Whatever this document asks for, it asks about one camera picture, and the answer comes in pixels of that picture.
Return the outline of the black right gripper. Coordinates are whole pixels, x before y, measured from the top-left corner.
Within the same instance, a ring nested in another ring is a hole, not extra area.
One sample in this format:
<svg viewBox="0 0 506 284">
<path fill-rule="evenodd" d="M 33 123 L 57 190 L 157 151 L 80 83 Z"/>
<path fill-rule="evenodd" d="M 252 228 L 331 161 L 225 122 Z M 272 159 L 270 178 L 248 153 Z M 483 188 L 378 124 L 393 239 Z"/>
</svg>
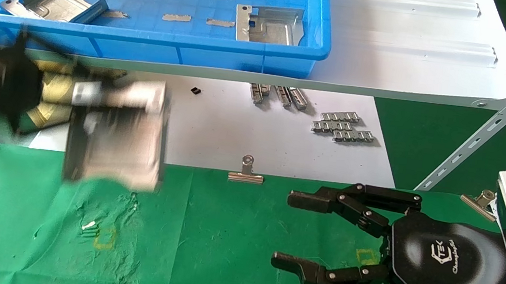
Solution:
<svg viewBox="0 0 506 284">
<path fill-rule="evenodd" d="M 328 269 L 317 262 L 275 252 L 271 265 L 294 273 L 300 284 L 500 284 L 506 251 L 500 236 L 473 225 L 408 215 L 392 226 L 380 210 L 406 215 L 420 211 L 416 193 L 353 184 L 321 187 L 315 193 L 292 190 L 289 207 L 335 213 L 375 238 L 390 233 L 387 266 Z"/>
</svg>

